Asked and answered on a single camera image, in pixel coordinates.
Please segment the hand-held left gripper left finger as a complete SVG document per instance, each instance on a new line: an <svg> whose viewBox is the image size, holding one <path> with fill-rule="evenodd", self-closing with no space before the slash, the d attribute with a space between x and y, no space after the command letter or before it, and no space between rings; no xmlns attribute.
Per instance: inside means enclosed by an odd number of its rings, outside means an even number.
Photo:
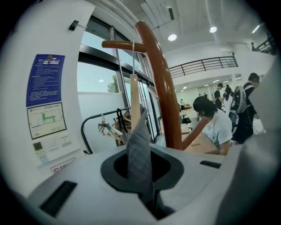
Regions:
<svg viewBox="0 0 281 225"><path fill-rule="evenodd" d="M76 187L56 216L60 222L155 222L137 194L116 191L101 175L101 164L118 149L84 156L37 186L28 196L40 207L64 182Z"/></svg>

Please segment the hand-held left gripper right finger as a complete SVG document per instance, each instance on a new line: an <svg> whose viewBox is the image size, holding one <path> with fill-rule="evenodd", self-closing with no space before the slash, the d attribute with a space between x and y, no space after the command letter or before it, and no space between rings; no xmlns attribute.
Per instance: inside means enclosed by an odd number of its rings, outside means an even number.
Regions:
<svg viewBox="0 0 281 225"><path fill-rule="evenodd" d="M165 221L224 221L235 212L235 201L228 196L228 189L241 145L231 147L226 156L153 147L179 159L184 166L174 188L160 192L164 204L175 210Z"/></svg>

